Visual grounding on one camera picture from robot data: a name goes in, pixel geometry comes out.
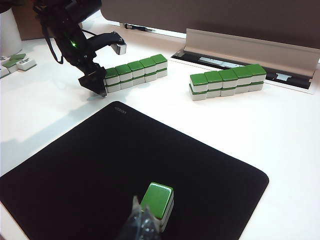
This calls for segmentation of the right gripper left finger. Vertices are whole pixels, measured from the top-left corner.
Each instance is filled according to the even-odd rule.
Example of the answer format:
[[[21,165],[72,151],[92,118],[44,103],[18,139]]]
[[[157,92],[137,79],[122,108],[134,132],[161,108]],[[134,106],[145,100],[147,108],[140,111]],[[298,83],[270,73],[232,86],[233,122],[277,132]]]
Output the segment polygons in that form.
[[[117,236],[118,240],[147,240],[148,212],[142,210],[138,197],[132,199],[131,213]]]

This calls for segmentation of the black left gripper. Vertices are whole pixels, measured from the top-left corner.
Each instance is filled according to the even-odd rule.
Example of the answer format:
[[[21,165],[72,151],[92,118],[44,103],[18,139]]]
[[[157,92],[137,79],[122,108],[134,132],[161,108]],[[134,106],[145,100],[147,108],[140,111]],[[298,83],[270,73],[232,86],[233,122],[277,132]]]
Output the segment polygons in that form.
[[[107,92],[102,79],[105,68],[95,63],[96,48],[91,43],[66,43],[62,45],[62,56],[74,67],[84,73],[79,78],[79,84],[101,97],[106,97]]]

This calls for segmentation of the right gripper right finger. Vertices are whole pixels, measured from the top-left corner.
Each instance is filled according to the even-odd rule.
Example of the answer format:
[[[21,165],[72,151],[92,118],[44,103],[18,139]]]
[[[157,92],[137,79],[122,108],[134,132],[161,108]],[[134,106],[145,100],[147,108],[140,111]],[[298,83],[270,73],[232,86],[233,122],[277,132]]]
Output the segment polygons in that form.
[[[148,205],[144,209],[143,216],[143,239],[161,240],[160,221],[154,217]]]

